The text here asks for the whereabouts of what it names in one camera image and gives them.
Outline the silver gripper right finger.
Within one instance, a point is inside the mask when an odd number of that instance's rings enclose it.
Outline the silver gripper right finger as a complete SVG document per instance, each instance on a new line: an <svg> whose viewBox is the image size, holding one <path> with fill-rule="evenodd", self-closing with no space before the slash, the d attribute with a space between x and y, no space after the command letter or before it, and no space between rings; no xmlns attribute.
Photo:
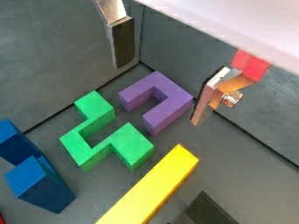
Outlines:
<svg viewBox="0 0 299 224"><path fill-rule="evenodd" d="M191 123L201 125L220 104L233 108L243 97L239 90L260 82L268 68L268 62L236 50L231 67L221 66L201 84Z"/></svg>

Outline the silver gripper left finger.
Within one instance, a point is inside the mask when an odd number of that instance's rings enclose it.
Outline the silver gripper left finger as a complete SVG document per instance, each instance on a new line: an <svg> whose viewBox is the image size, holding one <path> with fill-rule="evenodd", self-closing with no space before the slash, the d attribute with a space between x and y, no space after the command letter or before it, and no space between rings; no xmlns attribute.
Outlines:
<svg viewBox="0 0 299 224"><path fill-rule="evenodd" d="M135 20L127 15L123 0L92 2L105 25L113 66L121 68L136 56Z"/></svg>

